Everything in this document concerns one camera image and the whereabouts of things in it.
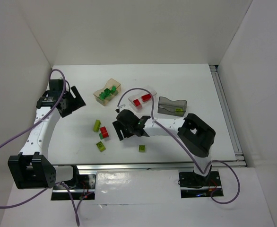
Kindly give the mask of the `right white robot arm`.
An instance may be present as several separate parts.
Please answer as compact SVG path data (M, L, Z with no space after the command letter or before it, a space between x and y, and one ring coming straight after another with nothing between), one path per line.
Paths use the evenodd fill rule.
M118 113L113 126L119 140L131 136L171 136L192 159L196 180L208 180L212 168L210 150L216 132L197 115L190 113L186 117L173 119L147 115L138 118L125 109Z

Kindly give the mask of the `orange transparent container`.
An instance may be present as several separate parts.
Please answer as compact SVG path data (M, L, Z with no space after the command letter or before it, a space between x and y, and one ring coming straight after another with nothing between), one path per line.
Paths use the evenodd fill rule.
M94 97L98 103L106 106L120 92L121 84L114 79L109 79L102 89L94 92Z

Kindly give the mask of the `red lego long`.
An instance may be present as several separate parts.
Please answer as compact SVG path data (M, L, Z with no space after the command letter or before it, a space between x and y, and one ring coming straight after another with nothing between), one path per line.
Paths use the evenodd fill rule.
M145 103L147 101L149 101L150 99L152 98L152 96L150 94L146 94L146 95L143 95L141 97L142 101Z

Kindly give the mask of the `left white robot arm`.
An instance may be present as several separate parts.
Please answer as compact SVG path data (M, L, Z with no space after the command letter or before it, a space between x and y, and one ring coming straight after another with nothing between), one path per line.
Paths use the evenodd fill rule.
M47 159L52 133L60 118L85 105L75 86L63 90L63 80L50 80L49 89L36 104L36 126L20 152L8 159L18 189L52 188L55 185L56 169Z

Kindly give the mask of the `clear transparent container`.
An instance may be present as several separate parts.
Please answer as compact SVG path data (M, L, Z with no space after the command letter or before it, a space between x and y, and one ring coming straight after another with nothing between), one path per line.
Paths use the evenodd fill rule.
M130 107L135 112L140 112L146 107L148 104L152 103L152 97L154 100L156 99L157 92L150 86L143 87L145 90L138 90L138 92L134 95L131 95L128 98L128 101L130 103Z

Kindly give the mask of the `dark green lego top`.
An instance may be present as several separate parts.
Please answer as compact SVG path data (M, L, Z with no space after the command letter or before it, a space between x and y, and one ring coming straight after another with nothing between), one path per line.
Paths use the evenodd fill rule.
M107 97L108 97L108 94L105 93L105 92L102 92L102 93L99 95L99 98L100 98L101 100L104 100L104 99L107 98Z

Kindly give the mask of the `grey transparent container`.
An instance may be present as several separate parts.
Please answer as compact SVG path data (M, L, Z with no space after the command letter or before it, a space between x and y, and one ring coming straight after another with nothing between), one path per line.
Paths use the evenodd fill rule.
M181 108L182 112L176 112L175 109L177 108ZM163 96L159 97L158 107L157 107L157 112L159 114L183 117L186 111L187 111L186 100L170 100Z

